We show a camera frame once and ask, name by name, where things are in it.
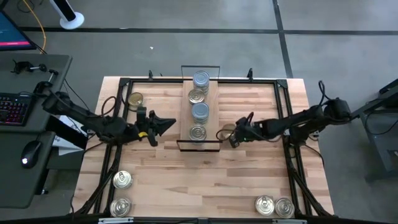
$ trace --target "gray floor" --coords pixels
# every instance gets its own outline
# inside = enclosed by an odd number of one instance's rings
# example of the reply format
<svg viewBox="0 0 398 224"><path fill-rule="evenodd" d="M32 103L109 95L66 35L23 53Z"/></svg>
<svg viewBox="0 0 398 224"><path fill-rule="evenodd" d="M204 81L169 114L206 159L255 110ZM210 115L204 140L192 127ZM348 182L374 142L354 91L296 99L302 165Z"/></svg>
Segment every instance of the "gray floor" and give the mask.
<svg viewBox="0 0 398 224"><path fill-rule="evenodd" d="M276 29L271 0L70 0L84 13L84 27ZM284 29L398 30L395 0L279 0ZM44 26L59 26L47 1L35 10ZM9 3L6 12L20 26L37 24ZM28 32L39 45L40 32ZM294 78L304 78L310 104L317 104L317 81L329 96L348 101L352 110L398 77L396 35L286 35ZM68 54L68 81L94 108L106 75L180 75L181 65L219 65L220 76L286 77L277 34L156 34L48 32L46 51ZM378 168L374 150L359 121L321 133L326 177L335 213L344 218L398 222L397 180L368 184ZM76 172L54 173L52 193L35 198L36 208L0 210L0 219L62 215L76 184Z"/></svg>

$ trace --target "computer monitor screen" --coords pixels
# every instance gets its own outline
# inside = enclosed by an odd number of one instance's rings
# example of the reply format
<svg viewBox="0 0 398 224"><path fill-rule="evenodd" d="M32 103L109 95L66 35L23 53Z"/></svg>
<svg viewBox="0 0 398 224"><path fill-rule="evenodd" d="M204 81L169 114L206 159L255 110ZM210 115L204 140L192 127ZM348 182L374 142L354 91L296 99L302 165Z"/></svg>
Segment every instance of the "computer monitor screen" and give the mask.
<svg viewBox="0 0 398 224"><path fill-rule="evenodd" d="M4 13L0 12L0 50L34 50L36 46Z"/></svg>

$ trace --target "wooden plank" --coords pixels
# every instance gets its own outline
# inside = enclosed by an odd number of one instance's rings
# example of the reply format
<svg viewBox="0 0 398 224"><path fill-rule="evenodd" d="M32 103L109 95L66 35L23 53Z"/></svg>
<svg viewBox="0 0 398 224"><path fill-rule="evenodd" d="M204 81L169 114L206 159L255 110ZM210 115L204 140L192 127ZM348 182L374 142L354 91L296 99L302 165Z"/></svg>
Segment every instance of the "wooden plank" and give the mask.
<svg viewBox="0 0 398 224"><path fill-rule="evenodd" d="M192 116L192 105L189 103L189 92L193 89L193 82L191 80L184 81L182 91L182 105L181 105L181 140L190 140L189 130L195 124ZM217 81L210 81L208 94L205 98L205 103L209 106L209 118L203 125L206 129L206 140L217 140L216 133L218 129L218 83ZM195 145L192 143L179 143L184 149L219 149L219 143L204 143L202 145Z"/></svg>
<svg viewBox="0 0 398 224"><path fill-rule="evenodd" d="M104 99L116 95L119 78L104 78L97 113ZM308 108L303 80L287 81L294 113ZM263 218L254 208L257 196L290 198L281 141L243 142L236 149L225 142L218 153L180 152L175 141L180 139L181 133L183 84L134 83L133 91L144 95L144 106L148 111L155 110L159 117L176 118L177 122L157 138L157 147L151 147L147 140L123 146L119 169L130 172L134 182L128 189L116 190L115 198L132 200L134 208L129 216ZM277 118L271 85L220 84L218 92L218 128L234 123L252 111L254 120ZM136 115L129 113L127 120L134 123ZM97 143L98 140L93 138L88 147ZM319 150L317 142L308 140L307 144ZM105 145L85 154L73 200L75 210L98 185L104 149ZM333 213L321 159L306 147L302 147L302 158L309 189L323 207ZM296 188L300 209L304 212L301 190L298 185ZM101 210L107 195L108 187L104 191Z"/></svg>

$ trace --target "black desk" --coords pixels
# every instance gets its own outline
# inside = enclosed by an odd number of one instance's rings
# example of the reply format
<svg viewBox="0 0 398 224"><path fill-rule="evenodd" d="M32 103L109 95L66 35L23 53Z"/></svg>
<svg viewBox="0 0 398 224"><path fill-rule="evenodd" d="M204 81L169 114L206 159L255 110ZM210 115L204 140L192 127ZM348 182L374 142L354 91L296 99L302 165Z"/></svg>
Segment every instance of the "black desk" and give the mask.
<svg viewBox="0 0 398 224"><path fill-rule="evenodd" d="M29 61L35 66L44 63L48 69L58 71L59 75L52 81L51 89L54 92L61 89L72 61L72 58L67 55L0 53L0 92L32 92L38 82L47 81L51 76L49 72L41 71L23 72L18 75L11 73L10 71L14 68L13 59L17 62ZM36 101L25 127L0 126L1 208L27 208L46 169L55 133L41 134L39 141L42 141L43 145L39 160L33 168L23 169L20 162L24 146L29 141L35 140L38 134L45 130L51 116L42 109L43 101L44 99Z"/></svg>

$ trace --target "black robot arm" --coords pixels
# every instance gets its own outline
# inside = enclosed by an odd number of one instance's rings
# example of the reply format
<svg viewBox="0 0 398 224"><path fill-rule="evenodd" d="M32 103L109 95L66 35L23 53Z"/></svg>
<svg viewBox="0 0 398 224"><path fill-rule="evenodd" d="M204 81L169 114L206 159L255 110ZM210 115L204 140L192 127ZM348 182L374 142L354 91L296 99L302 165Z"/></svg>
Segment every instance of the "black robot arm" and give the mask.
<svg viewBox="0 0 398 224"><path fill-rule="evenodd" d="M236 122L236 129L229 138L232 147L238 147L241 142L270 140L284 134L286 130L291 133L290 143L302 146L311 133L320 132L330 124L340 125L351 121L351 111L347 102L339 98L282 119L251 122L253 115L252 112L247 118L241 118Z"/></svg>
<svg viewBox="0 0 398 224"><path fill-rule="evenodd" d="M94 114L74 104L67 93L50 92L42 103L43 109L51 114L66 115L83 125L83 130L92 130L99 140L107 144L125 144L148 138L151 146L157 146L156 135L161 136L174 123L175 119L162 119L154 111L146 117L146 108L137 109L137 121L129 124L125 119L117 116L102 116Z"/></svg>

